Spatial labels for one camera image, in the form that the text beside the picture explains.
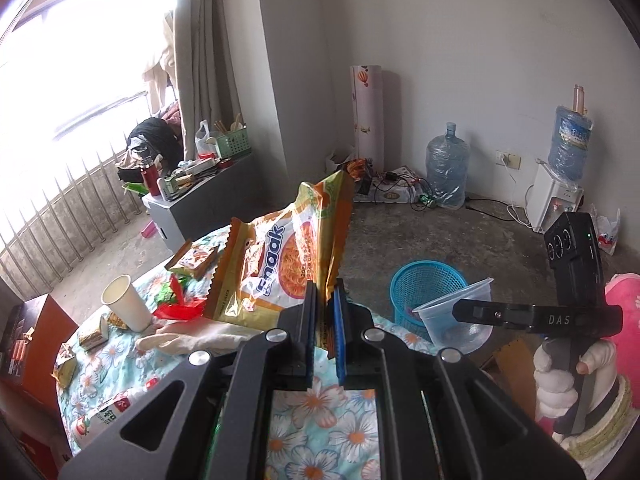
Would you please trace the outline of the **white gloved right hand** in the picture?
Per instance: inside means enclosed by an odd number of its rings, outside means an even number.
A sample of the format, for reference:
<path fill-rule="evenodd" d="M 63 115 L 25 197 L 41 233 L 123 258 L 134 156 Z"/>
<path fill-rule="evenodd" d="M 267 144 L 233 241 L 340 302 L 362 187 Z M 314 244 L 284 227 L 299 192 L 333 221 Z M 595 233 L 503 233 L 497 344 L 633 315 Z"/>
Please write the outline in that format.
<path fill-rule="evenodd" d="M 594 376 L 589 411 L 592 412 L 608 395 L 617 379 L 616 345 L 609 340 L 595 342 L 576 364 L 580 376 Z M 534 353 L 534 379 L 536 382 L 536 419 L 558 419 L 578 401 L 575 378 L 567 370 L 552 364 L 551 356 L 539 346 Z"/>

